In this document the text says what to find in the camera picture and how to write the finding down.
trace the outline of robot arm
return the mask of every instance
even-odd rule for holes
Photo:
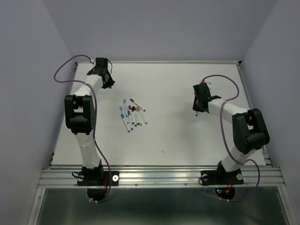
[[[219,96],[211,96],[207,83],[195,85],[194,91],[194,111],[220,116],[224,100]],[[248,157],[270,142],[262,113],[258,109],[248,110],[226,103],[222,119],[232,124],[235,146],[230,153],[239,163],[227,155],[219,162],[216,171],[202,171],[207,175],[206,179],[202,181],[203,185],[223,185],[228,184],[232,179],[235,180],[237,174],[241,173],[240,166]],[[235,180],[234,183],[243,184],[243,180]]]
[[[78,174],[81,179],[77,183],[79,186],[100,185],[103,181],[103,167],[94,143],[97,112],[89,86],[95,93],[101,87],[111,88],[115,81],[107,67],[108,59],[96,58],[95,67],[87,73],[85,84],[73,95],[65,97],[66,126],[75,135],[82,155],[82,171]]]

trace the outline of marker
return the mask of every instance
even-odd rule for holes
[[[131,120],[131,117],[129,116],[129,125],[130,125],[130,129],[131,130],[133,130],[133,127],[132,127],[132,122],[131,122],[132,120]]]
[[[141,118],[139,117],[139,113],[137,112],[137,110],[135,111],[135,113],[136,113],[136,116],[137,116],[137,118],[138,118],[138,120],[139,120],[139,122],[140,122],[140,126],[142,126],[143,123],[142,123]]]
[[[123,99],[123,103],[124,103],[124,109],[125,109],[125,116],[128,117],[128,108],[127,108],[127,104],[126,104],[126,99]]]
[[[134,119],[133,119],[132,113],[131,113],[131,105],[129,105],[128,107],[129,107],[129,113],[130,113],[129,116],[130,116],[130,118],[131,118],[131,123],[134,125],[135,122],[134,122]]]
[[[125,113],[124,113],[124,110],[123,110],[123,107],[122,107],[122,106],[120,106],[120,110],[121,110],[122,114],[123,114],[123,115],[125,115]]]
[[[131,113],[134,115],[134,119],[135,119],[135,127],[137,127],[137,120],[136,120],[136,115],[135,115],[135,111],[133,110],[134,107],[131,108]]]
[[[133,104],[135,104],[136,106],[138,106],[138,107],[140,107],[132,98],[130,99],[130,101],[132,101],[133,102]]]
[[[138,116],[137,116],[136,109],[135,109],[135,107],[134,107],[134,106],[133,106],[132,108],[133,108],[133,110],[134,110],[134,114],[135,114],[135,120],[136,120],[136,123],[137,123],[137,125],[140,125],[140,122],[139,122],[139,118],[138,118]]]
[[[122,118],[122,120],[123,120],[123,122],[124,122],[124,125],[126,126],[126,129],[127,129],[128,133],[130,133],[130,129],[129,129],[128,126],[127,126],[127,123],[126,123],[124,114],[121,114],[121,118]]]
[[[139,111],[139,114],[140,114],[142,120],[144,121],[144,123],[145,123],[145,124],[148,124],[148,122],[146,121],[146,118],[144,117],[144,115],[143,115],[143,113],[142,113],[142,111],[141,111],[141,108],[138,107],[137,110]]]

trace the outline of cable connector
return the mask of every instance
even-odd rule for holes
[[[91,58],[90,63],[94,65],[95,61]]]

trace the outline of white tabletop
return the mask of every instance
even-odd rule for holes
[[[91,64],[81,63],[75,79],[84,81]],[[97,142],[111,165],[217,165],[226,156],[217,116],[192,110],[193,85],[211,74],[223,74],[239,86],[240,96],[232,101],[248,108],[245,93],[234,64],[115,63],[112,89],[97,93]],[[212,95],[224,99],[236,94],[230,81],[210,78]],[[81,85],[75,83],[71,94]],[[128,133],[120,117],[123,99],[137,101],[146,112],[148,125]],[[224,122],[229,147],[233,144],[231,124]],[[261,150],[250,158],[265,165]],[[81,165],[78,143],[62,123],[52,165]]]

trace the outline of gray wall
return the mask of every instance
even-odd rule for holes
[[[71,54],[241,60],[276,0],[43,0]]]
[[[249,49],[242,70],[254,107],[264,114],[268,152],[280,166],[300,215],[300,1],[280,0]]]
[[[69,88],[53,80],[70,57],[41,0],[0,3],[0,224],[27,224]],[[70,78],[74,64],[61,72]]]

